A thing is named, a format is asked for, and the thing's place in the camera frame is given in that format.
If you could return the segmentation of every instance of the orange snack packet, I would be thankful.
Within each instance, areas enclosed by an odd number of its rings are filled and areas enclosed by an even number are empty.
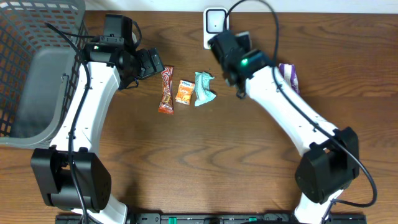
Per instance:
[[[162,72],[163,79],[163,96],[160,102],[158,112],[174,114],[173,109],[173,97],[172,97],[172,77],[173,77],[173,67],[165,66]]]
[[[189,105],[191,103],[191,95],[194,88],[194,83],[181,80],[180,85],[178,86],[178,92],[177,96],[175,97],[175,101]]]

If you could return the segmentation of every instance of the red snack wrapper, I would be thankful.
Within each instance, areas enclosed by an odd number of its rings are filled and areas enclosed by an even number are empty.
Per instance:
[[[165,70],[162,72],[163,79],[163,96],[160,102],[158,112],[174,114],[173,109],[173,98],[172,98],[172,77],[173,67],[165,66]]]

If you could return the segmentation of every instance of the wooden table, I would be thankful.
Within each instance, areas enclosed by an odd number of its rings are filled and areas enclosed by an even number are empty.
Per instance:
[[[200,12],[113,12],[136,20],[142,47],[157,47],[173,65],[173,94],[195,72],[216,78],[214,101],[174,103],[174,115],[157,112],[162,80],[117,92],[103,127],[100,158],[112,175],[112,193],[133,207],[164,213],[293,210],[300,191],[300,160],[276,122],[250,99],[225,85],[220,66],[203,50]],[[102,34],[105,12],[87,12],[90,34]],[[379,190],[371,208],[337,205],[334,212],[363,212],[368,223],[397,223],[398,16],[280,13],[281,62],[297,66],[300,94],[327,120],[351,126],[362,162]],[[270,14],[233,13],[231,28],[249,30],[253,45],[274,45]],[[0,149],[0,223],[53,223],[62,211],[46,207],[30,168],[32,151]],[[371,198],[363,174],[341,198]]]

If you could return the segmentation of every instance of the plastic bin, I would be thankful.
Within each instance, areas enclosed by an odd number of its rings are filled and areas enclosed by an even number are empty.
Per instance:
[[[87,35],[85,3],[0,0],[0,144],[49,147],[68,111],[80,61],[44,25]],[[88,39],[69,37],[82,49]]]

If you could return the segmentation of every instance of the purple snack packet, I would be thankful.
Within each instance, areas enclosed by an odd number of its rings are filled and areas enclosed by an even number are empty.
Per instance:
[[[297,79],[295,65],[279,64],[279,71],[291,89],[299,94],[299,80]]]

